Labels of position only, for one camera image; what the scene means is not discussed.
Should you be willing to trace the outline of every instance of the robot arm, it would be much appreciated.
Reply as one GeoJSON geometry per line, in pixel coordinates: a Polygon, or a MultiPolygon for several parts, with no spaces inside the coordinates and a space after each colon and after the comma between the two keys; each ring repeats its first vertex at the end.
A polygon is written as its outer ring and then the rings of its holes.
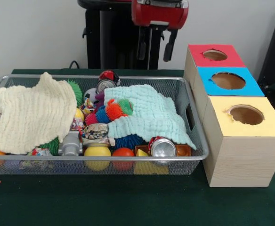
{"type": "Polygon", "coordinates": [[[132,0],[131,5],[132,21],[140,26],[137,58],[145,58],[145,30],[150,28],[171,32],[163,58],[165,62],[170,61],[178,30],[183,27],[188,16],[187,0],[132,0]]]}

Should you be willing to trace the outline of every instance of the circular hole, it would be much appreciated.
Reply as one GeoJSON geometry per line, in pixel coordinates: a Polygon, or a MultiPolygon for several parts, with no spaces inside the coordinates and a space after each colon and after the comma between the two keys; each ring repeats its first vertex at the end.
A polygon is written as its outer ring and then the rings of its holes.
{"type": "Polygon", "coordinates": [[[227,55],[224,52],[215,49],[207,50],[203,53],[203,55],[205,58],[214,61],[221,61],[227,59],[227,55]]]}
{"type": "Polygon", "coordinates": [[[242,89],[245,80],[234,73],[220,72],[212,76],[212,80],[224,89],[242,89]]]}
{"type": "Polygon", "coordinates": [[[263,113],[249,105],[237,105],[229,112],[233,119],[243,124],[258,125],[264,120],[263,113]]]}

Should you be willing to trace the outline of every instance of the green spiky ball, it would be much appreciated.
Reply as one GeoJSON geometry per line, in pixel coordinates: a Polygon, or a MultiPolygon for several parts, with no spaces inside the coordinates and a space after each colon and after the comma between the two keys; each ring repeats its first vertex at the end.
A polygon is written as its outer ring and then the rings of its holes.
{"type": "Polygon", "coordinates": [[[128,99],[121,99],[118,101],[123,113],[127,115],[132,115],[133,113],[133,103],[131,103],[128,99]]]}
{"type": "Polygon", "coordinates": [[[81,91],[79,85],[72,80],[68,80],[67,82],[68,82],[68,84],[71,85],[71,87],[75,93],[76,100],[77,100],[77,107],[80,107],[83,104],[83,94],[82,94],[82,91],[81,91]]]}
{"type": "Polygon", "coordinates": [[[59,140],[58,140],[58,138],[55,138],[52,141],[50,141],[49,143],[40,145],[39,147],[40,148],[48,148],[49,152],[53,156],[57,156],[58,155],[58,150],[59,150],[59,140]]]}

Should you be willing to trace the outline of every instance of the white wall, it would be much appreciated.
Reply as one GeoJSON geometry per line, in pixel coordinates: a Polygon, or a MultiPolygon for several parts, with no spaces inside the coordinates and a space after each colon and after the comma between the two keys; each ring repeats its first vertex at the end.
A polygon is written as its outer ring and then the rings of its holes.
{"type": "MultiPolygon", "coordinates": [[[[184,27],[178,32],[172,61],[160,69],[184,68],[190,44],[231,44],[258,78],[275,28],[275,0],[189,0],[184,27]]],[[[165,42],[161,43],[161,53],[165,42]]]]}
{"type": "MultiPolygon", "coordinates": [[[[275,26],[275,0],[190,0],[172,61],[160,69],[183,69],[188,43],[233,44],[254,76],[259,75],[275,26]]],[[[76,0],[0,1],[0,76],[14,68],[87,66],[85,10],[76,0]]]]}

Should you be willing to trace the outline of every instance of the red box top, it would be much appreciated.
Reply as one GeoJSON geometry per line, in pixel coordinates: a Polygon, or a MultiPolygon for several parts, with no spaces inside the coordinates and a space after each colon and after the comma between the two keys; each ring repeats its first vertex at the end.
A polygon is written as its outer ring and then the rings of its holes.
{"type": "Polygon", "coordinates": [[[198,67],[245,67],[231,45],[189,45],[198,67]]]}

